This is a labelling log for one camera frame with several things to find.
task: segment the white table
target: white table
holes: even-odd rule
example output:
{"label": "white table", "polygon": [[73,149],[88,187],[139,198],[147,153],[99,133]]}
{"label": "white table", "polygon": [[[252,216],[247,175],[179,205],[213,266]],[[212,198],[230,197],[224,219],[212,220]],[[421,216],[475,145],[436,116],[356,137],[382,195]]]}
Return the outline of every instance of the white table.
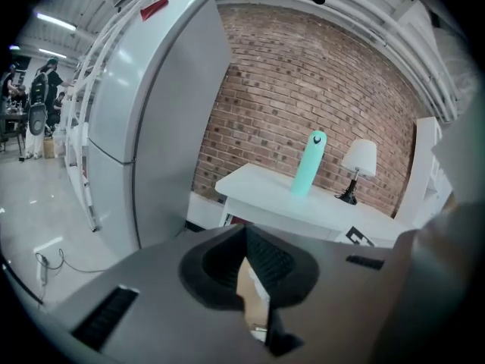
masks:
{"label": "white table", "polygon": [[335,193],[312,186],[307,196],[291,194],[293,178],[247,164],[219,180],[227,196],[219,226],[232,216],[304,236],[335,240],[353,226],[378,246],[392,247],[408,228],[361,202],[350,205]]}

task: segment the white railing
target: white railing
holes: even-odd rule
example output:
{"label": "white railing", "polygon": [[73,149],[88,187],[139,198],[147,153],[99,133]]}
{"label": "white railing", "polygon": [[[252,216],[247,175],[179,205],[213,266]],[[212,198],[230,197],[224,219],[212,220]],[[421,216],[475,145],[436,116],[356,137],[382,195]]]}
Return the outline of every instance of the white railing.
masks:
{"label": "white railing", "polygon": [[[266,0],[218,0],[218,3],[252,1],[266,2]],[[313,12],[319,12],[319,15],[324,18],[338,17],[341,24],[358,28],[361,33],[365,33],[376,42],[379,50],[391,57],[392,62],[417,90],[431,115],[445,123],[456,119],[455,102],[459,98],[459,93],[443,59],[436,50],[436,45],[433,45],[434,39],[426,39],[421,35],[417,37],[415,33],[408,31],[381,8],[378,3],[382,4],[382,0],[326,0],[324,5],[316,5],[311,0],[268,0],[268,4],[278,5],[275,3],[278,1],[289,2],[284,6],[295,9],[305,5]]]}
{"label": "white railing", "polygon": [[[111,51],[115,47],[118,36],[126,29],[130,20],[139,13],[139,10],[144,5],[149,5],[153,1],[132,0],[106,23],[84,58],[74,88],[70,91],[72,98],[68,103],[69,114],[66,126],[66,156],[64,160],[70,182],[73,184],[77,198],[80,200],[80,204],[92,231],[96,230],[96,222],[92,211],[88,174],[85,176],[83,173],[83,156],[86,156],[86,152],[83,152],[83,147],[87,146],[87,127],[85,122],[86,116],[88,116],[89,99],[93,94],[95,82],[100,79],[101,69],[106,65]],[[76,104],[78,97],[81,95],[82,100],[78,116]],[[73,120],[77,121],[76,127],[72,125]]]}

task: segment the white panel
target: white panel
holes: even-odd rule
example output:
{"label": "white panel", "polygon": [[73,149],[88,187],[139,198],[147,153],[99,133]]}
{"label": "white panel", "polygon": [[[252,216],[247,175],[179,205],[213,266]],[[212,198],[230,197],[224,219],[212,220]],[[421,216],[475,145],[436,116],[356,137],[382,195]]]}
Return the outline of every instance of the white panel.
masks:
{"label": "white panel", "polygon": [[441,137],[436,118],[421,118],[416,127],[415,157],[396,220],[422,228],[443,208],[452,189],[431,149]]}
{"label": "white panel", "polygon": [[443,132],[443,138],[433,147],[458,203],[482,202],[484,198],[484,103],[485,94],[480,91],[468,110]]}
{"label": "white panel", "polygon": [[455,103],[458,116],[465,112],[480,88],[480,75],[463,38],[443,28],[433,28],[440,55],[459,93]]}
{"label": "white panel", "polygon": [[140,16],[133,21],[108,62],[92,106],[89,138],[120,162],[133,160],[140,111],[159,64],[207,0],[168,1],[147,21]]}
{"label": "white panel", "polygon": [[[312,186],[306,197],[291,193],[292,177],[267,168],[246,164],[215,184],[228,198],[258,209],[333,231],[348,231],[352,226],[370,238],[395,240],[408,226],[361,202],[350,205],[329,190]],[[234,204],[230,213],[245,218]]]}
{"label": "white panel", "polygon": [[131,172],[132,165],[122,165],[89,144],[89,185],[100,227],[96,233],[120,258],[139,248],[133,222]]}
{"label": "white panel", "polygon": [[236,199],[228,199],[226,203],[229,206],[229,214],[234,214],[243,220],[254,224],[267,225],[280,231],[321,240],[333,240],[340,233],[340,231],[333,228],[309,224],[308,222],[295,220],[284,215],[275,215],[272,212],[237,201]]}
{"label": "white panel", "polygon": [[133,193],[142,248],[185,225],[197,156],[229,62],[221,18],[209,0],[168,52],[140,121]]}
{"label": "white panel", "polygon": [[187,221],[204,229],[217,228],[222,216],[223,205],[206,199],[194,192],[190,193]]}

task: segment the black lamp base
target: black lamp base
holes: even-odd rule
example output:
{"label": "black lamp base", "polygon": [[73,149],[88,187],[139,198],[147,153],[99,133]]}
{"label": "black lamp base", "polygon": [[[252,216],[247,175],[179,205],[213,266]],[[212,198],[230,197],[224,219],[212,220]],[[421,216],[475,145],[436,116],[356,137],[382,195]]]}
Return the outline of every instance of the black lamp base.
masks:
{"label": "black lamp base", "polygon": [[357,180],[352,179],[345,193],[342,194],[341,196],[335,196],[335,197],[338,199],[341,199],[343,202],[349,203],[350,205],[357,205],[357,199],[354,196],[354,190],[355,190],[356,184],[357,184]]}

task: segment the white lampshade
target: white lampshade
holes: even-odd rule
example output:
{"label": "white lampshade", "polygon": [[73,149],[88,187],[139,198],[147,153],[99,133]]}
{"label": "white lampshade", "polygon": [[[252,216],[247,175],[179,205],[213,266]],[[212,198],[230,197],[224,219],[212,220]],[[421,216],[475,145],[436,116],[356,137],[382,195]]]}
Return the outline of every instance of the white lampshade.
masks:
{"label": "white lampshade", "polygon": [[342,159],[342,167],[349,171],[374,177],[377,165],[377,146],[370,140],[357,139]]}

